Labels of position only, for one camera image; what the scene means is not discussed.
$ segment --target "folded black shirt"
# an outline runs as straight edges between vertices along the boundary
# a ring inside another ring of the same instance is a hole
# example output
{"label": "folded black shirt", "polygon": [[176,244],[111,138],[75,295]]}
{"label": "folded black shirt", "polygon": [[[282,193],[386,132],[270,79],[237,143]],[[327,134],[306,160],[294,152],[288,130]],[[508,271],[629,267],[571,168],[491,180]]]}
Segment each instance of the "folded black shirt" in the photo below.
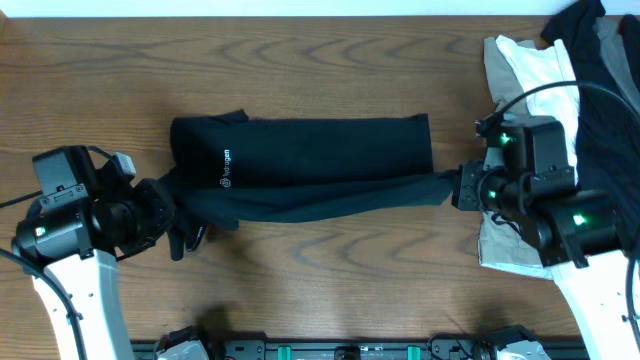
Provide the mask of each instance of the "folded black shirt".
{"label": "folded black shirt", "polygon": [[373,209],[440,205],[451,173],[433,173],[426,114],[405,119],[249,120],[243,111],[178,118],[176,166],[160,179],[187,213],[305,222]]}

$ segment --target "white wall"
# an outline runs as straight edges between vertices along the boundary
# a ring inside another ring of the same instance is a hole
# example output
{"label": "white wall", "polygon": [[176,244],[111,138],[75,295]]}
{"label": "white wall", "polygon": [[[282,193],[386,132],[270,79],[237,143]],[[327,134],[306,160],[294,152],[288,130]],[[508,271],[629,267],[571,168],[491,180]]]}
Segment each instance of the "white wall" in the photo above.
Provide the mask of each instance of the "white wall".
{"label": "white wall", "polygon": [[[574,0],[0,0],[8,17],[552,15]],[[640,15],[640,0],[602,0]]]}

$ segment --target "wooden surface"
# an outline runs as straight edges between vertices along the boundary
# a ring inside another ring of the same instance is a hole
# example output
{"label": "wooden surface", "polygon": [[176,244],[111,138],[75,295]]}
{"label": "wooden surface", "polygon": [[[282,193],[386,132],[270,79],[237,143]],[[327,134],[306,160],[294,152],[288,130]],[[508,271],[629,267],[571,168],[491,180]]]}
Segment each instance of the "wooden surface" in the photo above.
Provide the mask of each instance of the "wooden surface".
{"label": "wooden surface", "polygon": [[[493,109],[482,39],[544,18],[10,20],[0,41],[0,199],[38,189],[31,157],[92,144],[139,178],[172,166],[176,115],[358,118],[428,112],[437,170],[483,156]],[[3,209],[9,247],[26,204]],[[134,339],[190,324],[278,338],[419,338],[523,324],[576,335],[553,283],[481,268],[480,216],[449,205],[212,231],[181,262],[166,239],[121,266]],[[55,359],[30,280],[0,262],[0,358]]]}

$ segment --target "fabric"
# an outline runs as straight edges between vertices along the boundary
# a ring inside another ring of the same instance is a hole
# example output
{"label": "fabric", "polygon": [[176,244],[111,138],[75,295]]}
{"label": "fabric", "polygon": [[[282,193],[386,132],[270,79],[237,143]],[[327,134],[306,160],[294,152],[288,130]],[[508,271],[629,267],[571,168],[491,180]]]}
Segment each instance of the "fabric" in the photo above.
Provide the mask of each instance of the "fabric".
{"label": "fabric", "polygon": [[625,15],[620,21],[620,34],[633,82],[640,90],[640,21],[633,15]]}
{"label": "fabric", "polygon": [[[529,49],[536,48],[533,40],[521,41],[518,46]],[[497,110],[500,110],[509,101],[524,92],[516,75],[511,70],[511,66],[500,53],[496,39],[492,37],[484,39],[484,68],[487,74],[491,99],[497,105]],[[513,105],[509,112],[520,115],[529,114],[527,104],[524,101]]]}
{"label": "fabric", "polygon": [[[550,43],[564,42],[578,80],[620,93],[600,57],[600,39],[594,31],[596,18],[604,14],[600,1],[580,0],[551,18],[541,36]],[[638,124],[625,108],[598,91],[580,89],[576,154],[581,187],[607,191],[626,225],[626,235],[633,239],[640,233],[639,144]]]}
{"label": "fabric", "polygon": [[605,67],[611,73],[624,98],[633,105],[637,112],[640,112],[640,92],[631,76],[631,69],[622,44],[622,36],[617,34],[618,24],[609,19],[598,18],[596,19],[596,31],[600,38],[600,57]]}
{"label": "fabric", "polygon": [[427,115],[406,119],[249,120],[243,111],[175,119],[176,167],[160,179],[187,212],[305,222],[440,205],[453,174],[433,173]]}
{"label": "fabric", "polygon": [[[533,40],[525,40],[518,46],[535,49]],[[497,110],[504,107],[524,91],[518,82],[511,66],[504,58],[495,38],[484,39],[484,66],[487,74],[487,82],[493,102]],[[528,115],[527,104],[521,101],[509,109],[510,114]],[[502,158],[502,149],[487,149],[485,166],[499,166],[500,163],[491,163],[493,159]],[[491,220],[494,212],[482,213],[482,225],[478,236],[478,260],[480,265],[510,273],[551,279],[548,270],[542,267],[538,251],[522,241],[520,235],[509,225],[497,225]]]}
{"label": "fabric", "polygon": [[[562,40],[544,50],[527,49],[515,41],[499,36],[498,49],[509,63],[524,91],[557,81],[575,80],[569,54]],[[575,86],[559,87],[527,96],[527,108],[531,115],[553,116],[564,127],[569,165],[576,166],[575,138],[578,132],[578,108],[580,95]]]}

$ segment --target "green connector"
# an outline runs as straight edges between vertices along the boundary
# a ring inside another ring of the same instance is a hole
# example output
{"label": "green connector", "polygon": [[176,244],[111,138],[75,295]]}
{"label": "green connector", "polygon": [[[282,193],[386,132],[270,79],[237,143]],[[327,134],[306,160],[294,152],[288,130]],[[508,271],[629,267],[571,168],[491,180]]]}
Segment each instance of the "green connector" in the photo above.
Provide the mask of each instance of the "green connector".
{"label": "green connector", "polygon": [[278,348],[278,360],[291,360],[290,346],[280,346]]}
{"label": "green connector", "polygon": [[407,360],[420,360],[419,346],[409,346],[407,349]]}

